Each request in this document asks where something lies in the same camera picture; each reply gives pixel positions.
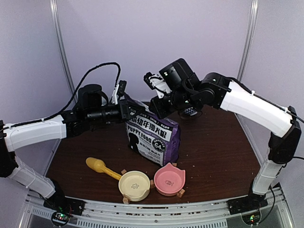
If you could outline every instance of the wood grain surface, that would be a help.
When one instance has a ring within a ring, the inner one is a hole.
[[[184,196],[165,197],[152,189],[138,203],[163,204],[218,200],[246,195],[259,170],[258,161],[233,113],[203,108],[200,118],[171,119],[181,127],[180,169],[186,170]],[[47,176],[59,182],[67,196],[122,203],[118,181],[86,165],[87,157],[103,160],[120,173],[139,170],[153,179],[159,165],[128,148],[125,124],[115,124],[62,140]]]

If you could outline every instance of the dog food bag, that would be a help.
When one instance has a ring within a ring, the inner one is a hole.
[[[143,157],[160,164],[176,162],[180,146],[181,130],[179,124],[168,118],[158,119],[150,112],[148,106],[128,95],[124,96],[129,102],[144,106],[145,111],[126,122],[129,147]]]

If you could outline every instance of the white wall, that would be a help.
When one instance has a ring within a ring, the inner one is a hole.
[[[57,5],[74,83],[95,65],[116,61],[127,93],[149,101],[155,92],[143,76],[180,57],[201,79],[213,71],[237,76],[251,1],[66,0]],[[110,96],[116,71],[114,66],[96,70],[85,84],[101,84]]]
[[[304,117],[304,2],[260,1],[256,31],[243,83],[256,93],[283,106],[293,106]],[[258,151],[264,158],[270,132],[246,120]],[[304,156],[304,137],[296,151]],[[279,177],[296,227],[303,227],[304,164],[292,160]]]
[[[0,119],[16,123],[48,116],[68,101],[49,1],[0,1]],[[16,151],[43,173],[55,141]],[[0,227],[15,228],[25,188],[0,179]]]

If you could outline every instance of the robotic arm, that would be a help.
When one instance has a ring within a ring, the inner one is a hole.
[[[100,85],[86,85],[78,90],[78,102],[72,110],[63,111],[51,119],[6,125],[0,121],[0,177],[13,179],[37,192],[48,207],[65,211],[70,205],[74,214],[81,214],[81,202],[68,202],[70,199],[65,197],[55,180],[35,172],[14,152],[23,146],[46,140],[76,137],[93,126],[130,120],[133,118],[130,108],[140,111],[142,107],[120,100],[125,87],[126,81],[120,81],[109,103]]]
[[[175,111],[204,105],[247,117],[271,131],[264,163],[252,182],[247,197],[228,202],[231,214],[265,205],[265,194],[281,168],[290,162],[300,140],[301,128],[293,107],[278,106],[250,91],[234,78],[209,73],[199,80],[184,59],[178,59],[159,71],[150,72],[144,81],[158,96],[152,98],[150,111],[165,118]]]

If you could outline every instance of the bowl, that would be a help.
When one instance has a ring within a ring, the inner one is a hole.
[[[154,175],[154,184],[157,191],[164,196],[176,195],[185,185],[186,171],[168,163],[157,170]]]
[[[150,179],[143,172],[130,171],[121,177],[118,188],[130,201],[141,201],[149,195]]]

